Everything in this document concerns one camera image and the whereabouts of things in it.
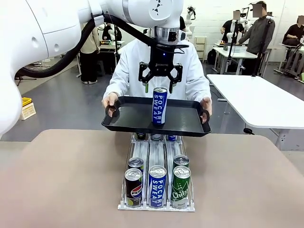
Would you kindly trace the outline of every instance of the soda can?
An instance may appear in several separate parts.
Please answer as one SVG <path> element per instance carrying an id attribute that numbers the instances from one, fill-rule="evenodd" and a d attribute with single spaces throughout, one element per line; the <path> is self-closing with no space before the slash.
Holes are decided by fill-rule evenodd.
<path id="1" fill-rule="evenodd" d="M 151 139 L 152 140 L 160 140 L 161 139 L 161 135 L 160 134 L 151 134 Z"/>
<path id="2" fill-rule="evenodd" d="M 146 139 L 146 133 L 136 133 L 138 140 L 145 140 Z"/>
<path id="3" fill-rule="evenodd" d="M 173 170 L 176 166 L 186 166 L 189 168 L 189 158 L 186 155 L 179 154 L 173 158 Z"/>
<path id="4" fill-rule="evenodd" d="M 143 159 L 137 157 L 130 158 L 128 161 L 128 167 L 129 169 L 131 168 L 139 169 L 143 173 Z"/>
<path id="5" fill-rule="evenodd" d="M 149 169 L 149 205 L 152 208 L 161 208 L 163 206 L 166 174 L 166 169 L 161 165 L 154 165 Z"/>
<path id="6" fill-rule="evenodd" d="M 167 140 L 168 141 L 175 141 L 176 140 L 176 135 L 168 135 Z"/>
<path id="7" fill-rule="evenodd" d="M 127 206 L 139 207 L 142 201 L 142 172 L 139 169 L 131 168 L 124 173 Z"/>
<path id="8" fill-rule="evenodd" d="M 171 205 L 182 209 L 187 206 L 188 186 L 191 171 L 186 166 L 176 166 L 173 170 L 173 183 L 171 191 Z"/>
<path id="9" fill-rule="evenodd" d="M 165 123 L 168 91 L 157 87 L 153 90 L 152 123 L 161 125 Z"/>

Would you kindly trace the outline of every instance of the hand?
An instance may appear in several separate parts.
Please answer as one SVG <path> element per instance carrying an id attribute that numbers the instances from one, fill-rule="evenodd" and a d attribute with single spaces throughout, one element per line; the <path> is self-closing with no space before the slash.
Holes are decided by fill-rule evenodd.
<path id="1" fill-rule="evenodd" d="M 204 97 L 203 100 L 200 102 L 203 109 L 207 110 L 209 112 L 209 116 L 212 115 L 212 104 L 210 97 Z M 203 116 L 201 116 L 203 119 L 203 123 L 207 121 L 207 115 L 203 113 Z"/>
<path id="2" fill-rule="evenodd" d="M 103 103 L 104 108 L 107 106 L 113 106 L 115 101 L 118 100 L 118 95 L 116 93 L 109 93 L 108 96 L 106 96 L 101 102 Z M 109 116 L 112 117 L 115 109 L 110 108 L 109 109 Z"/>

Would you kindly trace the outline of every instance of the man in gray shirt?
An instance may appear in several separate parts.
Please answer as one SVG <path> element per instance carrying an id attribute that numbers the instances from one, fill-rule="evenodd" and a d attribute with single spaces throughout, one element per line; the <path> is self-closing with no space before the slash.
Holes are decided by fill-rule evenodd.
<path id="1" fill-rule="evenodd" d="M 261 42 L 262 42 L 262 37 L 264 34 L 264 30 L 266 27 L 266 23 L 267 23 L 267 5 L 264 1 L 259 1 L 257 2 L 257 4 L 261 4 L 262 5 L 262 17 L 260 17 L 258 20 L 255 21 L 255 23 L 252 25 L 252 27 L 249 29 L 249 31 L 247 31 L 245 33 L 245 35 L 239 40 L 239 42 L 237 44 L 242 44 L 244 43 L 246 40 L 249 40 L 248 43 L 248 47 L 247 47 L 247 51 L 252 53 L 252 54 L 258 54 L 258 52 L 260 51 L 260 47 L 261 47 Z M 268 33 L 266 35 L 266 39 L 265 39 L 265 45 L 263 48 L 263 55 L 261 57 L 264 56 L 265 51 L 269 45 L 269 43 L 272 40 L 272 35 L 274 33 L 275 30 L 275 22 L 273 21 L 270 24 Z M 246 69 L 243 70 L 243 75 L 252 75 L 254 69 L 255 69 L 255 64 L 256 62 L 261 63 L 261 59 L 256 60 L 256 59 L 245 59 L 244 63 L 243 63 L 243 67 L 245 67 Z"/>

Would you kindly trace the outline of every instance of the pepsi logo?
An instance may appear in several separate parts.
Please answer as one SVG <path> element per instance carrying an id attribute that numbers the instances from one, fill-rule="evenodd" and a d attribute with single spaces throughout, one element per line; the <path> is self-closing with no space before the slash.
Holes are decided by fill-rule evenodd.
<path id="1" fill-rule="evenodd" d="M 136 187 L 131 191 L 131 196 L 133 198 L 140 198 L 142 196 L 142 185 Z"/>

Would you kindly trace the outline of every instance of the brown table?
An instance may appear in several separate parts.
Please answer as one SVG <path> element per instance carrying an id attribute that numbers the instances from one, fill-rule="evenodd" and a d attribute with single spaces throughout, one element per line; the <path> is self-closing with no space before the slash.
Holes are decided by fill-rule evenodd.
<path id="1" fill-rule="evenodd" d="M 117 209 L 128 133 L 49 130 L 0 173 L 0 228 L 302 228 L 304 177 L 266 138 L 185 138 L 196 212 Z"/>

